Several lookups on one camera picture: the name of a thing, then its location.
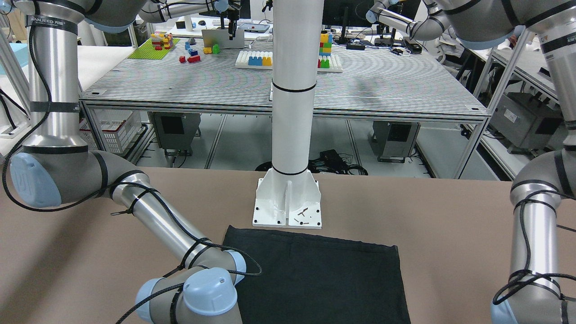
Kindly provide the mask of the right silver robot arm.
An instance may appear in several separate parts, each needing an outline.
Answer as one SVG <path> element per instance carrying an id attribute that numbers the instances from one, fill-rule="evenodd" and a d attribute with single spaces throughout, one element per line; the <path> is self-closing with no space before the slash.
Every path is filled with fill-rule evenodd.
<path id="1" fill-rule="evenodd" d="M 215 244 L 173 209 L 131 162 L 89 150 L 80 137 L 78 24 L 126 30 L 137 15 L 168 12 L 156 0 L 13 0 L 29 27 L 29 115 L 33 127 L 6 155 L 2 183 L 16 205 L 57 212 L 109 197 L 126 207 L 181 262 L 145 283 L 119 320 L 137 312 L 153 324 L 240 324 L 236 284 L 250 273 L 249 255 Z"/>

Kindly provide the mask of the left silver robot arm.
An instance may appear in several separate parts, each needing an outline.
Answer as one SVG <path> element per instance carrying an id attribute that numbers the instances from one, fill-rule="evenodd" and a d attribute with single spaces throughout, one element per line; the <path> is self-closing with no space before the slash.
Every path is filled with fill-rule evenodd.
<path id="1" fill-rule="evenodd" d="M 573 324 L 575 299 L 560 291 L 556 211 L 575 198 L 575 12 L 573 0 L 440 0 L 463 45 L 487 49 L 516 26 L 538 35 L 568 131 L 563 148 L 531 160 L 514 179 L 510 276 L 491 302 L 494 324 Z"/>

